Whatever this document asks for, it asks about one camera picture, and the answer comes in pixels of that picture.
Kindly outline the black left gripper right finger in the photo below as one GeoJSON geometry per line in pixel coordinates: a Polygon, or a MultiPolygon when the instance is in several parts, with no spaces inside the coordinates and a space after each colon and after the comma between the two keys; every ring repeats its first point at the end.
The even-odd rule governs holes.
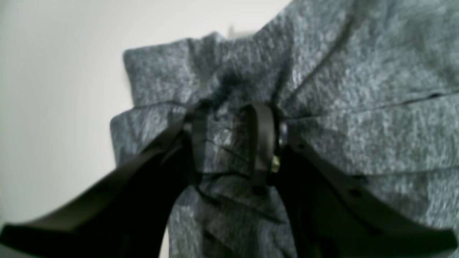
{"type": "Polygon", "coordinates": [[[447,258],[451,229],[416,223],[377,199],[290,132],[269,105],[246,106],[254,192],[274,186],[299,258],[447,258]]]}

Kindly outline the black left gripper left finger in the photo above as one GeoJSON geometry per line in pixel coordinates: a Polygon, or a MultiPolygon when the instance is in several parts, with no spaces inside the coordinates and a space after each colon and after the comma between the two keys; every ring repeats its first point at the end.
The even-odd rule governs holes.
{"type": "Polygon", "coordinates": [[[175,200],[200,181],[208,104],[188,109],[139,154],[70,203],[6,224],[1,244],[41,258],[158,257],[175,200]]]}

